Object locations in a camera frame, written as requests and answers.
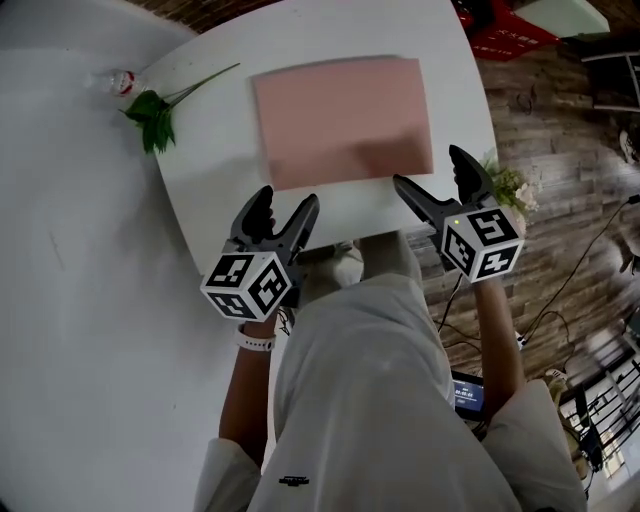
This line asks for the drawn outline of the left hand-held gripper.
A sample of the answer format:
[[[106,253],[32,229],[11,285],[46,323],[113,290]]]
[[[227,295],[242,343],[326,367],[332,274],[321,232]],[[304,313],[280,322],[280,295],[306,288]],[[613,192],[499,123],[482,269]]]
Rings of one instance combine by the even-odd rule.
[[[226,319],[264,321],[275,308],[297,299],[301,273],[296,259],[311,236],[320,213],[316,194],[296,208],[275,240],[272,200],[267,185],[242,207],[231,236],[202,274],[200,291]]]

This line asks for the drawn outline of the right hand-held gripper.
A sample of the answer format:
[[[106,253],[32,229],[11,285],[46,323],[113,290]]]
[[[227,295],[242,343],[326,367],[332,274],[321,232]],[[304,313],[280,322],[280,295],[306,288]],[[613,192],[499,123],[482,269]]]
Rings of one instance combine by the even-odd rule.
[[[466,279],[479,282],[510,272],[524,245],[511,210],[495,199],[491,176],[468,152],[449,146],[460,203],[440,201],[408,177],[395,174],[395,192],[423,223],[437,230],[435,246]]]

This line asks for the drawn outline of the pink rectangular mat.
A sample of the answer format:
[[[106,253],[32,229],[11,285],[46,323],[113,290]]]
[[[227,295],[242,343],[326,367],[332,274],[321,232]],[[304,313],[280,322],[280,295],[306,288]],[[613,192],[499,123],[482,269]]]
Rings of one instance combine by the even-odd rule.
[[[253,79],[278,191],[433,171],[423,75],[397,56],[318,62]]]

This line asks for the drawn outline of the person's left forearm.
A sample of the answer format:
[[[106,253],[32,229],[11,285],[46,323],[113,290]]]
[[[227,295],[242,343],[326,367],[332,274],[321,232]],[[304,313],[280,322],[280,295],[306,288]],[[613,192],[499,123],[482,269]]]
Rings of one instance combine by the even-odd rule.
[[[240,347],[224,401],[218,437],[235,442],[261,467],[268,439],[270,351]]]

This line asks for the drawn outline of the white artificial flower bunch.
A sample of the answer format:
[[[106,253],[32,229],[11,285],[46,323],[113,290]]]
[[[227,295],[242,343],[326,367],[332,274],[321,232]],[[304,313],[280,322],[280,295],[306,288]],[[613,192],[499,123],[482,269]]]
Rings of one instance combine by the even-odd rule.
[[[539,209],[540,181],[530,181],[522,172],[502,166],[495,150],[486,152],[480,161],[491,177],[498,203],[511,209],[522,233],[526,232],[528,217]]]

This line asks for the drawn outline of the person's white shoe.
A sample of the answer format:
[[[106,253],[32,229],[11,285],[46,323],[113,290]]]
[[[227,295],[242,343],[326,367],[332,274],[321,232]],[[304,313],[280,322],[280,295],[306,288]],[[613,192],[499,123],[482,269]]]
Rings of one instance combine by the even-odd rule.
[[[356,241],[343,241],[305,251],[298,262],[313,280],[340,288],[359,282],[363,272],[362,256]]]

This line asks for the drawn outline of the white wristwatch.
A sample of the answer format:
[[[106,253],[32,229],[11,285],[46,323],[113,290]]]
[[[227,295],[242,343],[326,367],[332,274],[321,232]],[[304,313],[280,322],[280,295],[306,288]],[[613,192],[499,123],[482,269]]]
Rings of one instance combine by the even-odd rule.
[[[271,352],[274,349],[276,336],[257,338],[246,334],[243,329],[245,324],[238,327],[234,341],[239,348],[252,352]]]

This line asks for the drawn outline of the green artificial leaf stem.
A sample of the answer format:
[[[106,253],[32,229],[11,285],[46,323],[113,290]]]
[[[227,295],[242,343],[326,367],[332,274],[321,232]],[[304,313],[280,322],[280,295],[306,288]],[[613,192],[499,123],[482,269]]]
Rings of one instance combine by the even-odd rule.
[[[228,66],[189,87],[164,97],[154,90],[145,90],[126,110],[121,110],[121,113],[141,131],[144,152],[146,154],[164,153],[169,144],[175,145],[173,110],[201,87],[238,66],[239,63]]]

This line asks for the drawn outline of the red fire equipment box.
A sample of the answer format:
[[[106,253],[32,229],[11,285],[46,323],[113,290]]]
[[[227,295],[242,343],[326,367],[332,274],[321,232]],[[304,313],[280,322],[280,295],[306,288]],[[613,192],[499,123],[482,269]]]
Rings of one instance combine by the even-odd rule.
[[[561,39],[517,16],[515,0],[450,0],[476,58],[506,62]]]

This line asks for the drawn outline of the person's white shirt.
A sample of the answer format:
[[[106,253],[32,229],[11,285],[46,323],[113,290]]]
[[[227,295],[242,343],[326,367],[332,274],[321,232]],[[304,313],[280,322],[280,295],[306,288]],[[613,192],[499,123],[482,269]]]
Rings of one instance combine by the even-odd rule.
[[[358,246],[359,282],[307,277],[262,466],[217,435],[193,512],[586,512],[546,384],[525,377],[476,438],[406,238]]]

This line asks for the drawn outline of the black tablet screen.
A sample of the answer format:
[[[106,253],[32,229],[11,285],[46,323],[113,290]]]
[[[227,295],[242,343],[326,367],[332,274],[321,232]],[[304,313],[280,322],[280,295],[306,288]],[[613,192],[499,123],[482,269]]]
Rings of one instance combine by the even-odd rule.
[[[452,371],[454,407],[463,419],[480,422],[484,419],[484,381],[482,377]]]

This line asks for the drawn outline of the pale green board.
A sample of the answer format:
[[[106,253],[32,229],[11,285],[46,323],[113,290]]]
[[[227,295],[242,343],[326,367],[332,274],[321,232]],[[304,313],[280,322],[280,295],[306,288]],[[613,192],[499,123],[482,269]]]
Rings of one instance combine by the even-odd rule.
[[[513,12],[561,39],[610,32],[607,18],[588,0],[514,0]]]

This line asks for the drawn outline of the white side table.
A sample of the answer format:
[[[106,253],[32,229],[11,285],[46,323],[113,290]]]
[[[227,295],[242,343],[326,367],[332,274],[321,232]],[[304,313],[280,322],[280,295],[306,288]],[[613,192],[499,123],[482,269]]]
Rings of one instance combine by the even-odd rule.
[[[640,114],[640,49],[581,58],[590,73],[592,108]]]

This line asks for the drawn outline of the clear plastic bottle red label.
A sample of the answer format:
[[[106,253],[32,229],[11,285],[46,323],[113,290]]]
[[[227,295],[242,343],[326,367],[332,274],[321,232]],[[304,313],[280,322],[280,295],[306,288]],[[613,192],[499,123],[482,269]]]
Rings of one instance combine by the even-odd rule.
[[[147,89],[147,83],[141,75],[133,71],[111,69],[90,74],[86,80],[86,87],[115,97],[133,98]]]

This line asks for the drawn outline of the black metal rack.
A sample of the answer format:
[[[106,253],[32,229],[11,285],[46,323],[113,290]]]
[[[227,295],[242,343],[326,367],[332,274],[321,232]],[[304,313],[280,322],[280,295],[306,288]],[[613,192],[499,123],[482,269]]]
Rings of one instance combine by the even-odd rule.
[[[587,480],[634,473],[631,452],[640,444],[640,316],[630,317],[605,346],[612,357],[560,402],[574,462]]]

